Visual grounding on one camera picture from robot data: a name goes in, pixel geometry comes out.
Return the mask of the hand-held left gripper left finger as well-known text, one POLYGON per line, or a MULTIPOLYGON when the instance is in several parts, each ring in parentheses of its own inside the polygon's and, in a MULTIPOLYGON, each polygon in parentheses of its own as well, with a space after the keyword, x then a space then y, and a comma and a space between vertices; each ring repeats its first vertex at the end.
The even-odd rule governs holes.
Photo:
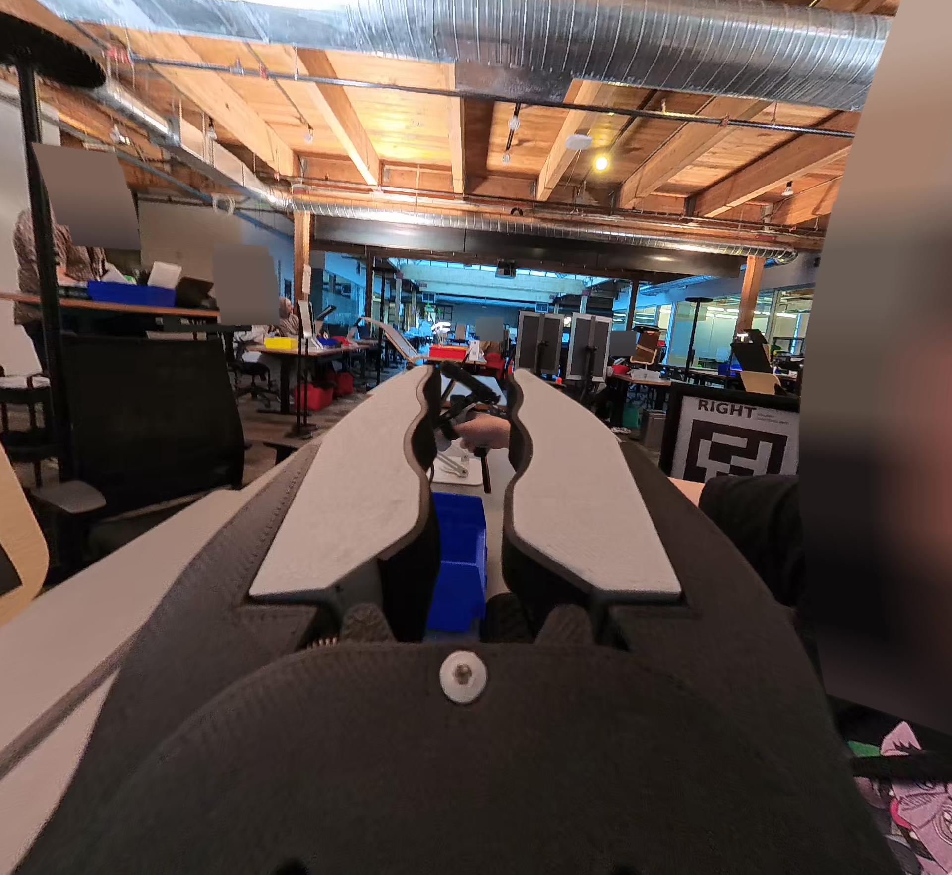
POLYGON ((440 387, 434 367, 377 386, 327 431, 248 595, 260 602, 381 602, 379 561, 423 530, 429 513, 423 457, 440 387))

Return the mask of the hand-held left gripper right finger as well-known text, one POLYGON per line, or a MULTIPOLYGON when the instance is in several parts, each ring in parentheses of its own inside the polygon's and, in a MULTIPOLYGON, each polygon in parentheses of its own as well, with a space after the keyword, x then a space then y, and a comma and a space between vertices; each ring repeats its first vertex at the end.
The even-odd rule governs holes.
POLYGON ((508 384, 505 582, 585 604, 674 604, 683 588, 615 435, 528 369, 508 384))

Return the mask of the person's right hand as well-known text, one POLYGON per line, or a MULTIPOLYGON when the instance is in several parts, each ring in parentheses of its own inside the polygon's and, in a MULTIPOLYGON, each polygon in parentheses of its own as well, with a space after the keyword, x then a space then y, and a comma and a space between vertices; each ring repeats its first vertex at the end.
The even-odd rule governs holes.
POLYGON ((479 413, 455 425, 460 447, 475 453, 478 449, 507 449, 510 440, 508 419, 479 413))

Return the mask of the grey monitor back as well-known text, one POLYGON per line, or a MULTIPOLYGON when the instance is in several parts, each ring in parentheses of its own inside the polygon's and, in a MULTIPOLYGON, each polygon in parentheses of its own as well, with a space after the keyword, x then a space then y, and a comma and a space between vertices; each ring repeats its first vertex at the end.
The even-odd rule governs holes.
POLYGON ((612 319, 573 313, 569 330, 565 381, 604 382, 612 319))
POLYGON ((560 367, 565 318, 557 313, 521 310, 517 325, 514 368, 538 376, 554 376, 560 367))

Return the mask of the red storage bin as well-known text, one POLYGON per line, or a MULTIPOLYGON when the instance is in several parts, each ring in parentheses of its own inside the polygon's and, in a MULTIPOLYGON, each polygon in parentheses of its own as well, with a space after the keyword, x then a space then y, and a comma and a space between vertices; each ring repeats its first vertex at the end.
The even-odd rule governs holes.
POLYGON ((352 394, 353 388, 354 378, 351 372, 328 369, 319 373, 316 380, 303 380, 295 386, 295 406, 302 411, 319 411, 327 408, 334 400, 352 394))

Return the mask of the blue plastic bin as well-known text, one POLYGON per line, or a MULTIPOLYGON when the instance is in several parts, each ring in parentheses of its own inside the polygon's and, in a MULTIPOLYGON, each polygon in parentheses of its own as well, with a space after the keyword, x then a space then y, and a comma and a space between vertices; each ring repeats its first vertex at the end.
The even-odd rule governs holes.
POLYGON ((429 631, 469 632, 486 603, 486 521, 482 499, 433 492, 440 569, 427 616, 429 631))

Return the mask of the black framed marker sign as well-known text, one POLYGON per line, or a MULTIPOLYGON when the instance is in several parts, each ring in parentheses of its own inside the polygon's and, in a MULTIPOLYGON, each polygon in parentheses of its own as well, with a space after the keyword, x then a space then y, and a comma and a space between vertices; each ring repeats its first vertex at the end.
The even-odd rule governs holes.
POLYGON ((800 399, 677 382, 671 386, 659 465, 672 478, 796 475, 800 399))

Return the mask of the black office chair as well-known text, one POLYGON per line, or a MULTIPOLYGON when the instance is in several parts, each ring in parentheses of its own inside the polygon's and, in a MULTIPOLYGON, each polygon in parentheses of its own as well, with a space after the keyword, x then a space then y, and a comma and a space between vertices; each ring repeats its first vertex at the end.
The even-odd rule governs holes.
POLYGON ((240 489, 244 431, 217 337, 62 339, 70 475, 36 490, 78 572, 199 497, 240 489))

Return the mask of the wooden workbench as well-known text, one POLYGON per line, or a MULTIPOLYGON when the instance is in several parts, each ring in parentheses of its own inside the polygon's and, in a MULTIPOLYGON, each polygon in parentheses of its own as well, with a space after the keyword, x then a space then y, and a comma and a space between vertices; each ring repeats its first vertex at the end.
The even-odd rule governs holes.
POLYGON ((217 310, 186 309, 151 305, 131 305, 110 301, 95 301, 81 298, 60 298, 59 306, 62 310, 107 311, 128 314, 140 314, 156 317, 176 317, 183 319, 217 320, 220 313, 217 310))

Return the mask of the blue tray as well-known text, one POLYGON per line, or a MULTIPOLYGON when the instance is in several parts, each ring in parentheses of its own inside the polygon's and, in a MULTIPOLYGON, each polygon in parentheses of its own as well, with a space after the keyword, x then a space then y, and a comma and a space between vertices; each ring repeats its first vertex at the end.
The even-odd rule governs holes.
POLYGON ((108 281, 88 281, 89 298, 98 303, 122 306, 174 308, 176 293, 173 288, 108 281))

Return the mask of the black floor lamp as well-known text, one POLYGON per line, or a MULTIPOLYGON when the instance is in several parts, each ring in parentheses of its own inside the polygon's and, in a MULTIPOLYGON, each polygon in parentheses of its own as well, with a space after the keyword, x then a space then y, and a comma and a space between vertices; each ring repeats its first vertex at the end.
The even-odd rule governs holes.
POLYGON ((18 79, 42 330, 51 389, 51 427, 55 435, 59 478, 62 483, 67 483, 74 478, 74 462, 63 363, 53 213, 35 150, 36 145, 42 144, 36 80, 41 77, 54 83, 90 90, 105 83, 105 74, 98 62, 82 48, 37 24, 6 12, 1 14, 1 64, 14 68, 18 79))

